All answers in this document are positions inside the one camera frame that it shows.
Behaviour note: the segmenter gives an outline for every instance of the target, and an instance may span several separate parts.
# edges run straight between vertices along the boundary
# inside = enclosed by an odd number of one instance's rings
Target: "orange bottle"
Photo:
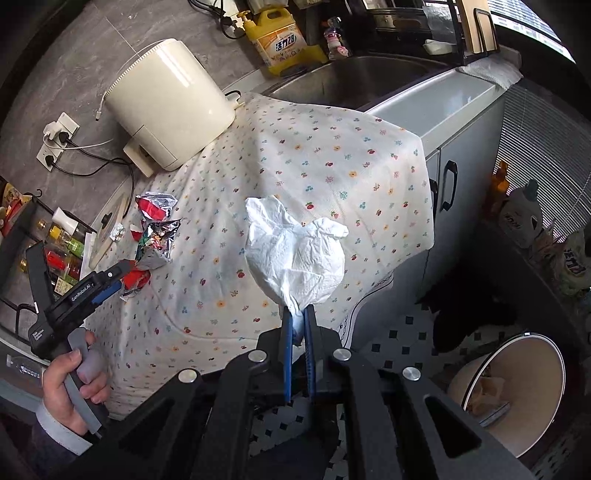
[[[495,217],[501,210],[501,205],[507,197],[509,189],[509,180],[507,180],[507,169],[509,165],[506,161],[499,162],[499,168],[491,178],[491,185],[486,194],[483,210],[487,217]]]

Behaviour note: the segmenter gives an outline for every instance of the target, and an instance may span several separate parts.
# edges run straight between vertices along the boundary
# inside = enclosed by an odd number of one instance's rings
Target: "cutting board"
[[[462,28],[464,36],[466,37],[466,47],[472,53],[481,53],[484,51],[480,45],[480,38],[478,37],[478,29],[476,28],[476,19],[474,18],[474,9],[479,8],[486,12],[491,9],[488,6],[487,0],[457,0],[457,7],[460,11],[460,18],[462,19]],[[488,17],[479,14],[480,24],[482,26],[482,33],[485,38],[486,50],[496,50],[495,37],[492,33],[491,22]]]

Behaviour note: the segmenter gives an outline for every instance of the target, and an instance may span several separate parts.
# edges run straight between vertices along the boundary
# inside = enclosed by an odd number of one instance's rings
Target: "glass bottle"
[[[58,226],[53,226],[49,230],[49,236],[62,247],[66,247],[78,258],[82,258],[84,254],[84,244],[72,238],[66,231],[61,230]]]

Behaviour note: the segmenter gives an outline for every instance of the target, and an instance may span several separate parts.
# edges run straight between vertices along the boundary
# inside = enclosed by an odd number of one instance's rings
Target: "sink basin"
[[[366,111],[385,97],[446,69],[449,67],[438,61],[399,55],[350,57],[286,80],[263,94],[295,103]]]

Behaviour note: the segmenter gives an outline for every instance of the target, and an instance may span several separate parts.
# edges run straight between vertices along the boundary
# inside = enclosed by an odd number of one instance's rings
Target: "window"
[[[425,0],[425,3],[446,4],[447,2]],[[491,9],[492,21],[496,25],[527,35],[574,61],[550,26],[521,0],[488,0],[488,6]]]
[[[523,79],[506,94],[498,160],[509,164],[511,187],[540,184],[544,227],[555,236],[581,229],[591,218],[591,127],[550,92]]]

